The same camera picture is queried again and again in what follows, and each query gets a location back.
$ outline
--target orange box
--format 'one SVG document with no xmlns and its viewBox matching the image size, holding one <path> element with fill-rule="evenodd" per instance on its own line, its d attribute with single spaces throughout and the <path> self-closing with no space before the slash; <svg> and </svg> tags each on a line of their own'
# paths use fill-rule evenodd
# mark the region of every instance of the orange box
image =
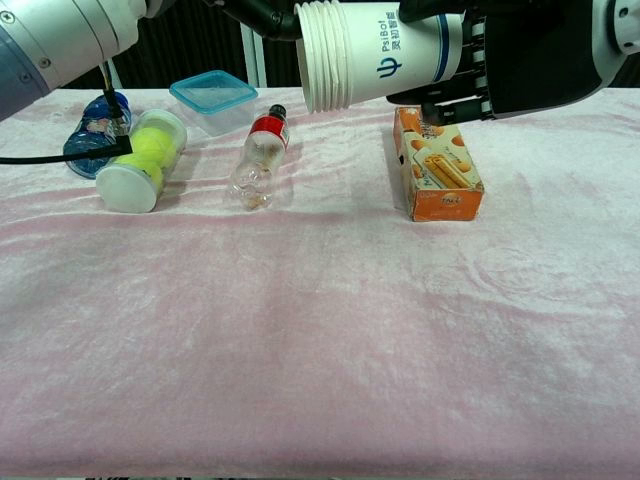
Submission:
<svg viewBox="0 0 640 480">
<path fill-rule="evenodd" d="M 402 107 L 393 138 L 413 221 L 476 217 L 484 186 L 457 126 L 428 125 L 419 108 Z"/>
</svg>

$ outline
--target blue water bottle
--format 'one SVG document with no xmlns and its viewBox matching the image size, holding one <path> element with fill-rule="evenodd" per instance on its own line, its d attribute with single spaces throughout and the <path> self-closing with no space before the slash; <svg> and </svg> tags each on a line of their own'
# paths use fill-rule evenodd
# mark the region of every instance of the blue water bottle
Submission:
<svg viewBox="0 0 640 480">
<path fill-rule="evenodd" d="M 131 128 L 131 110 L 127 98 L 116 92 L 118 104 L 122 109 L 123 128 L 129 133 Z M 115 145 L 116 135 L 114 132 L 114 122 L 110 120 L 109 105 L 104 95 L 99 96 L 84 109 L 82 120 L 78 124 L 75 132 L 71 134 L 62 149 L 65 155 L 82 153 L 96 148 Z M 85 178 L 95 179 L 98 170 L 104 167 L 109 158 L 83 158 L 67 162 L 71 170 Z"/>
</svg>

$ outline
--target paper cup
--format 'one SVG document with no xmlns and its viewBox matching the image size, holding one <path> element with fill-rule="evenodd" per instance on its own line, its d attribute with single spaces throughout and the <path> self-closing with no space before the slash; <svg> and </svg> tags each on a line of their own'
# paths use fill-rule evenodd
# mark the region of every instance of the paper cup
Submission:
<svg viewBox="0 0 640 480">
<path fill-rule="evenodd" d="M 297 48 L 298 56 L 306 59 L 306 72 L 301 68 L 300 76 L 305 92 L 313 95 L 307 100 L 310 111 L 347 108 L 448 80 L 460 63 L 460 15 L 405 24 L 398 19 L 397 2 L 341 4 L 337 0 L 297 6 L 296 11 L 301 24 L 307 25 Z M 339 55 L 343 54 L 347 68 L 341 70 Z M 315 78 L 310 62 L 320 66 Z M 313 84 L 318 88 L 309 88 Z"/>
</svg>

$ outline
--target table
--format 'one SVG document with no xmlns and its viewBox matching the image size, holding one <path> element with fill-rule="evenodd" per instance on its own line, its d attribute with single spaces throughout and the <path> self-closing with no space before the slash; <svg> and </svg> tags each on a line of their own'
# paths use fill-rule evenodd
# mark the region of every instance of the table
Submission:
<svg viewBox="0 0 640 480">
<path fill-rule="evenodd" d="M 60 151 L 95 96 L 7 119 L 0 152 Z M 640 90 L 464 125 L 471 223 L 409 221 L 384 100 L 274 102 L 291 145 L 257 213 L 226 195 L 246 131 L 189 119 L 151 214 L 0 169 L 0 471 L 637 478 Z"/>
</svg>

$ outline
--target plastic bottle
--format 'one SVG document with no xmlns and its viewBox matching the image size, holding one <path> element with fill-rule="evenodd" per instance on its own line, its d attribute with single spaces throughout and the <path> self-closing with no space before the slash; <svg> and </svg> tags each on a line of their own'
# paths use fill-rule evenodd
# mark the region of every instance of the plastic bottle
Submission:
<svg viewBox="0 0 640 480">
<path fill-rule="evenodd" d="M 123 128 L 129 133 L 131 128 L 131 110 L 127 98 L 116 92 L 118 104 L 124 114 Z M 65 155 L 86 152 L 116 143 L 114 122 L 110 120 L 109 105 L 104 95 L 99 96 L 84 109 L 82 120 L 71 134 L 62 149 Z M 96 173 L 109 162 L 109 158 L 83 158 L 67 162 L 71 170 L 85 178 L 96 178 Z"/>
<path fill-rule="evenodd" d="M 273 105 L 253 123 L 242 160 L 231 175 L 232 193 L 249 210 L 271 203 L 278 168 L 289 144 L 286 115 L 282 105 Z"/>
</svg>

